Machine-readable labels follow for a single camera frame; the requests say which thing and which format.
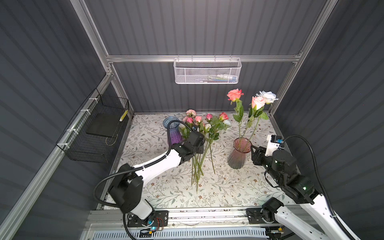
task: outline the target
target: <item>artificial flower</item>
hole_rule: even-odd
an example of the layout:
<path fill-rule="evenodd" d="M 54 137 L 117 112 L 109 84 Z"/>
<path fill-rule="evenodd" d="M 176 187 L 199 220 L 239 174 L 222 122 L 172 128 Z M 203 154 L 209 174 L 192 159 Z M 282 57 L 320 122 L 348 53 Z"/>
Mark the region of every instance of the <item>artificial flower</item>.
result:
<path fill-rule="evenodd" d="M 226 113 L 221 113 L 219 116 L 220 121 L 224 121 L 228 119 L 228 116 Z"/>
<path fill-rule="evenodd" d="M 195 120 L 196 120 L 196 122 L 201 122 L 201 120 L 202 120 L 202 117 L 200 117 L 200 116 L 197 116 L 197 117 L 195 117 Z"/>
<path fill-rule="evenodd" d="M 271 104 L 274 101 L 279 100 L 278 98 L 276 98 L 276 94 L 274 94 L 271 91 L 269 91 L 269 92 L 259 91 L 259 92 L 260 92 L 260 94 L 256 94 L 256 96 L 264 98 L 266 104 Z"/>
<path fill-rule="evenodd" d="M 227 96 L 229 97 L 228 100 L 231 100 L 232 102 L 238 100 L 241 95 L 244 95 L 244 93 L 241 93 L 241 89 L 239 90 L 238 88 L 229 91 L 227 94 Z"/>
<path fill-rule="evenodd" d="M 196 116 L 196 111 L 193 110 L 193 109 L 189 109 L 187 112 L 186 112 L 187 116 L 189 117 L 195 117 Z"/>
<path fill-rule="evenodd" d="M 223 123 L 224 123 L 225 125 L 229 125 L 229 126 L 231 125 L 231 121 L 229 121 L 228 119 L 224 120 Z"/>
<path fill-rule="evenodd" d="M 253 97 L 252 98 L 252 108 L 258 110 L 265 105 L 265 99 L 263 97 Z"/>
<path fill-rule="evenodd" d="M 204 128 L 205 128 L 206 131 L 208 131 L 211 127 L 212 126 L 210 124 L 206 124 Z"/>

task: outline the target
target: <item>cable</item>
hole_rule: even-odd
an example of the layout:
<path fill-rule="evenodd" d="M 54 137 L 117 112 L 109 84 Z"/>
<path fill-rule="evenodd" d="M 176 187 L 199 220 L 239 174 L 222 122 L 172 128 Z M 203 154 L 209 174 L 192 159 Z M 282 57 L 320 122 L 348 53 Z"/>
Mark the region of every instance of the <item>cable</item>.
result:
<path fill-rule="evenodd" d="M 167 126 L 167 137 L 168 137 L 168 142 L 171 143 L 170 141 L 170 124 L 173 123 L 173 122 L 179 122 L 179 123 L 182 123 L 184 124 L 191 132 L 192 132 L 192 129 L 184 122 L 180 121 L 180 120 L 172 120 L 168 123 L 168 126 Z M 109 207 L 119 207 L 117 204 L 113 204 L 111 202 L 106 202 L 106 201 L 103 201 L 101 200 L 98 196 L 96 196 L 96 191 L 97 191 L 97 188 L 105 181 L 107 181 L 108 179 L 111 179 L 111 178 L 114 178 L 115 176 L 118 176 L 118 175 L 122 175 L 122 174 L 127 174 L 127 173 L 131 173 L 131 172 L 136 172 L 136 171 L 139 171 L 139 170 L 143 170 L 144 168 L 147 168 L 147 167 L 150 167 L 162 160 L 164 160 L 170 153 L 171 151 L 171 145 L 169 144 L 169 147 L 168 147 L 168 151 L 166 152 L 166 154 L 164 156 L 162 156 L 161 158 L 157 159 L 156 161 L 153 161 L 153 162 L 150 162 L 144 166 L 141 166 L 141 167 L 137 167 L 137 168 L 134 168 L 134 169 L 130 169 L 130 170 L 127 170 L 127 171 L 123 171 L 123 172 L 117 172 L 117 173 L 114 173 L 114 174 L 111 174 L 109 175 L 108 177 L 105 177 L 103 180 L 101 180 L 100 182 L 98 182 L 96 184 L 96 186 L 94 187 L 93 189 L 93 198 L 94 200 L 96 200 L 98 203 L 100 204 L 103 204 L 105 206 L 109 206 Z"/>
<path fill-rule="evenodd" d="M 291 236 L 293 236 L 293 235 L 295 235 L 295 233 L 294 233 L 294 232 L 291 232 L 290 234 L 287 234 L 287 235 L 285 235 L 285 236 L 283 236 L 283 237 L 281 237 L 281 238 L 278 238 L 278 239 L 276 239 L 276 240 L 284 240 L 284 239 L 287 239 L 287 238 L 289 238 L 289 237 L 291 237 Z"/>
<path fill-rule="evenodd" d="M 345 235 L 347 235 L 347 237 L 348 237 L 349 239 L 351 239 L 351 240 L 355 240 L 355 238 L 349 233 L 349 231 L 348 231 L 348 230 L 344 227 L 344 225 L 340 222 L 340 220 L 339 220 L 338 217 L 336 216 L 336 212 L 335 212 L 335 210 L 333 210 L 331 201 L 330 201 L 330 199 L 329 199 L 329 197 L 328 197 L 328 193 L 327 193 L 327 191 L 325 190 L 325 187 L 324 187 L 323 183 L 321 182 L 320 175 L 319 175 L 319 171 L 318 171 L 318 168 L 317 168 L 316 157 L 315 157 L 315 155 L 314 155 L 314 153 L 313 153 L 313 150 L 312 150 L 312 147 L 311 147 L 310 143 L 309 143 L 304 137 L 302 137 L 302 136 L 300 136 L 300 135 L 289 135 L 288 137 L 284 138 L 283 141 L 285 142 L 286 140 L 288 140 L 288 139 L 291 138 L 291 137 L 298 137 L 298 138 L 300 138 L 301 140 L 303 140 L 303 141 L 307 144 L 308 148 L 309 148 L 310 151 L 311 151 L 312 160 L 313 160 L 313 168 L 314 168 L 314 172 L 315 172 L 315 174 L 316 174 L 316 178 L 317 178 L 317 181 L 319 182 L 319 185 L 320 185 L 320 187 L 321 187 L 321 190 L 323 191 L 324 198 L 325 198 L 325 201 L 326 201 L 327 206 L 328 206 L 328 208 L 329 208 L 329 211 L 330 211 L 330 213 L 331 213 L 331 216 L 332 216 L 332 218 L 335 220 L 335 222 L 337 223 L 337 225 L 341 228 L 341 230 L 343 230 L 343 232 L 345 233 Z"/>
<path fill-rule="evenodd" d="M 128 227 L 127 227 L 127 221 L 125 220 L 125 214 L 122 214 L 122 223 L 124 225 L 124 229 L 125 231 L 127 232 L 128 236 L 132 239 L 132 240 L 136 240 L 136 238 L 134 238 L 131 233 L 128 231 Z"/>

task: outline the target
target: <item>floral patterned surface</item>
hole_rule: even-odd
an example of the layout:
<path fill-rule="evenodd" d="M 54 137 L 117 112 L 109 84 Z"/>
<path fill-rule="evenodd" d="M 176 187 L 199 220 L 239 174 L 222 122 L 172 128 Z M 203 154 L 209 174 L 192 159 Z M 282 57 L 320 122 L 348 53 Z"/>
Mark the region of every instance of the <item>floral patterned surface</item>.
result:
<path fill-rule="evenodd" d="M 247 154 L 247 160 L 241 169 L 228 166 L 227 157 L 233 151 L 233 141 L 238 138 L 238 125 L 232 115 L 228 113 L 232 126 L 222 131 L 219 140 L 212 144 L 216 174 L 208 152 L 203 165 L 204 176 L 200 179 L 197 192 L 195 184 L 191 186 L 191 162 L 185 162 L 150 181 L 144 186 L 142 197 L 155 208 L 253 206 L 263 204 L 270 197 L 275 197 L 284 204 L 294 204 L 279 188 L 269 186 L 264 178 L 264 168 L 252 164 L 250 153 Z M 166 152 L 167 135 L 162 122 L 168 116 L 135 115 L 119 167 L 125 163 L 131 166 L 143 163 Z M 183 118 L 182 114 L 172 116 Z M 253 128 L 248 129 L 245 136 L 249 138 L 252 131 Z M 275 134 L 271 122 L 261 119 L 251 139 L 252 144 L 266 146 L 268 134 Z M 107 201 L 113 202 L 113 199 L 108 196 Z"/>

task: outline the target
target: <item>pink vase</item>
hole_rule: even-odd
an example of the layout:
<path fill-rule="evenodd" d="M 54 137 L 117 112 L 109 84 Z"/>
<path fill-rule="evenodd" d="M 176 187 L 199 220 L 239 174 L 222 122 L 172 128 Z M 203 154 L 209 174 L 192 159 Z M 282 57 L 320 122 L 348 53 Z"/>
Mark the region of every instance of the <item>pink vase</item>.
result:
<path fill-rule="evenodd" d="M 228 165 L 233 169 L 240 169 L 244 166 L 247 153 L 251 151 L 251 142 L 247 138 L 237 138 L 233 142 L 235 149 L 228 157 Z"/>

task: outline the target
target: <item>glass vase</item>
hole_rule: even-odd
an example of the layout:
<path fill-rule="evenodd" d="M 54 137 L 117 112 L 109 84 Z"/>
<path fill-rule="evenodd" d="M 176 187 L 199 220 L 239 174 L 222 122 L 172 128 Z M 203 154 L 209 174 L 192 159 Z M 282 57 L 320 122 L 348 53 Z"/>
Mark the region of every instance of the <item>glass vase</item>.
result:
<path fill-rule="evenodd" d="M 168 123 L 172 120 L 178 120 L 178 118 L 177 117 L 167 117 L 163 121 L 163 126 L 167 129 Z M 173 145 L 173 144 L 179 143 L 183 140 L 181 138 L 181 133 L 179 132 L 179 129 L 178 129 L 179 124 L 180 124 L 179 122 L 173 122 L 170 124 L 170 128 L 169 128 L 170 143 L 168 142 L 168 144 Z"/>
<path fill-rule="evenodd" d="M 244 166 L 247 153 L 251 151 L 251 142 L 247 138 L 237 138 L 233 141 L 235 149 L 228 157 L 228 165 L 233 169 L 240 169 Z"/>

